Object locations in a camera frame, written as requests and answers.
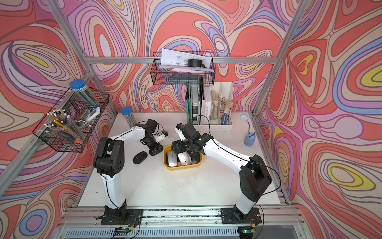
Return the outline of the silver mouse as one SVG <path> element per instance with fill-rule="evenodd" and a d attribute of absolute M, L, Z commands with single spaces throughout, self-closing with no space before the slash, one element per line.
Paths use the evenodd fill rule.
<path fill-rule="evenodd" d="M 187 166 L 192 164 L 192 160 L 187 152 L 182 152 L 177 155 L 182 166 Z"/>
<path fill-rule="evenodd" d="M 166 156 L 169 167 L 176 167 L 178 165 L 178 157 L 173 151 L 168 151 Z"/>

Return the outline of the silver mouse front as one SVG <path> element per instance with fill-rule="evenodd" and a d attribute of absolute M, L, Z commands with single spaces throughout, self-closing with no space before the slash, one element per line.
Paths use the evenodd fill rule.
<path fill-rule="evenodd" d="M 169 167 L 176 167 L 178 165 L 178 157 L 173 151 L 168 151 L 166 156 Z"/>

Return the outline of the black Lecoo mouse front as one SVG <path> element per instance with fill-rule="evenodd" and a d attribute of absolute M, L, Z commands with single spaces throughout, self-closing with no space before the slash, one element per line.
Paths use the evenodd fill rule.
<path fill-rule="evenodd" d="M 161 153 L 163 151 L 163 149 L 164 149 L 164 147 L 161 144 L 158 144 L 158 145 L 153 146 L 149 149 L 149 154 L 151 156 L 158 155 L 159 153 Z"/>

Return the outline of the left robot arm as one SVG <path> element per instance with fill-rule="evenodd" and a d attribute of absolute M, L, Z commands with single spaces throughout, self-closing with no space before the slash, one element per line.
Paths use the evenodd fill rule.
<path fill-rule="evenodd" d="M 164 150 L 161 141 L 168 137 L 165 130 L 157 131 L 162 125 L 153 119 L 137 123 L 124 133 L 112 137 L 103 137 L 98 143 L 93 160 L 93 167 L 101 176 L 106 191 L 106 206 L 120 209 L 125 206 L 122 183 L 119 173 L 125 164 L 125 149 L 136 142 L 146 145 L 151 156 Z"/>

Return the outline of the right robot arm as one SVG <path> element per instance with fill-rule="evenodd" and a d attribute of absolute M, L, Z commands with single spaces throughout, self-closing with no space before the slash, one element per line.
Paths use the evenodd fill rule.
<path fill-rule="evenodd" d="M 175 127 L 179 140 L 173 141 L 171 150 L 178 156 L 199 154 L 217 159 L 239 175 L 241 196 L 234 206 L 236 217 L 246 217 L 272 184 L 268 167 L 262 157 L 238 153 L 221 144 L 208 133 L 200 134 L 191 123 L 179 123 Z"/>

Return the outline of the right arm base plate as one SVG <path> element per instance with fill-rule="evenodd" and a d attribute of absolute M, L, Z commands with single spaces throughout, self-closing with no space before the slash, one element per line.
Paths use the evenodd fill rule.
<path fill-rule="evenodd" d="M 221 208 L 218 212 L 223 224 L 252 224 L 262 223 L 259 208 L 253 207 L 248 214 L 242 214 L 237 208 Z"/>

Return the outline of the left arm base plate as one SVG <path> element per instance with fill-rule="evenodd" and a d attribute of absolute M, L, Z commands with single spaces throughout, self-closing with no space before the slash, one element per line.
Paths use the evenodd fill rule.
<path fill-rule="evenodd" d="M 143 209 L 110 209 L 106 208 L 104 214 L 97 218 L 101 219 L 101 225 L 133 225 L 141 224 Z"/>

